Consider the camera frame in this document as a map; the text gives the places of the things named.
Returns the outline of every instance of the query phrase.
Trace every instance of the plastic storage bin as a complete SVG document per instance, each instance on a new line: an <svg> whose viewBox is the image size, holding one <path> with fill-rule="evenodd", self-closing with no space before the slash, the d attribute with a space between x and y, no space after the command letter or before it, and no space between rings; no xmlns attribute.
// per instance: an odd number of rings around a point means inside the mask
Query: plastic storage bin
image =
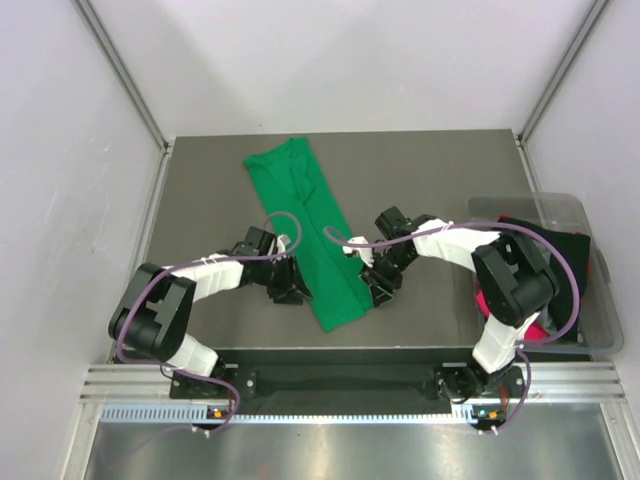
<svg viewBox="0 0 640 480"><path fill-rule="evenodd" d="M581 302L578 342L558 340L537 351L606 355L622 348L623 337L609 290L609 272L597 248L582 203L562 193L530 193L516 196L476 196L469 199L467 212L472 221L495 221L509 215L561 232L580 232L591 237L591 271ZM478 310L484 326L484 316Z"/></svg>

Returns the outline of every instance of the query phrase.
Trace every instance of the white enclosure wall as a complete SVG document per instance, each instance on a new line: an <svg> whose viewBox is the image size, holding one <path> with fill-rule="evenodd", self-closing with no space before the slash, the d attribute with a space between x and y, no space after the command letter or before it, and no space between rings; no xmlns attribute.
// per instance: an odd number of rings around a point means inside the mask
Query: white enclosure wall
<svg viewBox="0 0 640 480"><path fill-rule="evenodd" d="M520 130L591 0L93 0L165 136Z"/></svg>
<svg viewBox="0 0 640 480"><path fill-rule="evenodd" d="M616 0L530 142L545 190L584 203L625 335L616 358L640 421L640 3Z"/></svg>
<svg viewBox="0 0 640 480"><path fill-rule="evenodd" d="M4 2L0 478L54 478L159 149L69 0Z"/></svg>

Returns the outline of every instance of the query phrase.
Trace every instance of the metal table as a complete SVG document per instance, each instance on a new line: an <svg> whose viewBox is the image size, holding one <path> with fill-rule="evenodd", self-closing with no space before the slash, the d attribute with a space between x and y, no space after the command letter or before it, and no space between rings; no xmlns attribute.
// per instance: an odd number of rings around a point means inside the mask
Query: metal table
<svg viewBox="0 0 640 480"><path fill-rule="evenodd" d="M178 138L148 259L167 265L232 247L264 210L242 161L286 135ZM375 218L396 205L461 221L479 193L528 192L508 130L323 133L311 146L354 234L379 238ZM472 345L479 329L471 275L421 259L398 298L324 333L308 305L273 305L264 289L224 292L194 305L189 332L221 347L389 347Z"/></svg>

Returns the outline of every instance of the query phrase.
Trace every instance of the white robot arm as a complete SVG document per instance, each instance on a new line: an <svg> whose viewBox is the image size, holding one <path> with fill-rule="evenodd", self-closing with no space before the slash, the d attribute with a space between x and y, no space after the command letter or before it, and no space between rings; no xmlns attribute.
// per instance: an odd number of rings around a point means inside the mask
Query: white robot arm
<svg viewBox="0 0 640 480"><path fill-rule="evenodd" d="M243 261L250 257L282 253L286 238L251 227L232 250L214 253L166 275L150 292L125 332L124 342L145 357L201 376L211 376L224 363L211 348L186 333L193 302L224 290L253 283L267 288L274 303L302 304L310 298L295 257ZM132 306L161 272L172 268L150 263L134 273L109 323L109 335L117 339Z"/></svg>
<svg viewBox="0 0 640 480"><path fill-rule="evenodd" d="M464 267L478 275L491 315L473 359L488 375L499 374L514 361L515 349L548 302L558 293L558 282L533 242L522 234L450 229L433 217L409 220L393 207L376 220L387 239L420 231L419 236L391 246L383 254L371 248L344 247L365 262L362 277L379 306L393 298L402 285L402 270L418 256L435 257ZM349 243L367 244L363 237Z"/></svg>

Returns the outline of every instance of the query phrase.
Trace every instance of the pink fabric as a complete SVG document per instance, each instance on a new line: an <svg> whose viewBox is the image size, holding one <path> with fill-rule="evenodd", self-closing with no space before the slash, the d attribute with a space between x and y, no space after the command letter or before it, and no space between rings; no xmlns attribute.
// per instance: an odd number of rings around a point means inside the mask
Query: pink fabric
<svg viewBox="0 0 640 480"><path fill-rule="evenodd" d="M488 318L489 315L491 315L491 312L489 312L487 302L484 301L484 294L482 292L478 292L478 294L476 295L476 303L478 304L478 307L480 308L482 314ZM536 322L533 322L524 334L524 339L540 340L548 336L549 335L547 334L547 332L545 332L540 325L538 325Z"/></svg>

